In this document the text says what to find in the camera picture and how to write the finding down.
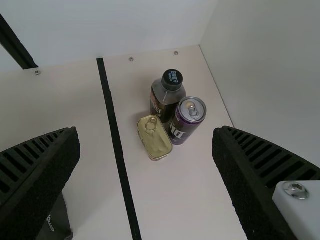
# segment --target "white floor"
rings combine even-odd
[[[142,239],[247,239],[212,157],[213,130],[231,120],[200,47],[174,51],[104,59]],[[182,73],[187,96],[206,103],[207,116],[186,143],[154,162],[137,122],[150,114],[152,82],[171,68]]]
[[[142,239],[247,239],[212,158],[213,130],[232,123],[200,48],[104,63]],[[183,74],[187,95],[206,103],[207,117],[185,144],[153,162],[136,125],[149,114],[152,82],[171,68]],[[132,239],[96,60],[40,70],[0,74],[0,151],[75,126],[81,159],[63,190],[74,239]]]

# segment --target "aluminum can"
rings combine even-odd
[[[183,144],[205,120],[207,107],[198,97],[183,98],[169,125],[168,136],[174,145]]]

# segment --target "can pull tab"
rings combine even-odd
[[[199,118],[199,112],[198,112],[198,110],[196,108],[196,105],[192,101],[189,101],[186,104],[186,106],[188,108],[190,117],[192,117],[193,119],[197,120]]]
[[[152,134],[157,128],[157,119],[155,117],[151,117],[149,121],[145,125],[145,131],[147,134]]]

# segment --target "metal bolt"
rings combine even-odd
[[[306,200],[309,197],[308,190],[296,181],[286,181],[282,185],[283,190],[295,199]]]

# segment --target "tin pull ring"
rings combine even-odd
[[[147,134],[152,134],[157,128],[157,119],[155,117],[151,117],[149,121],[145,125],[145,131]]]

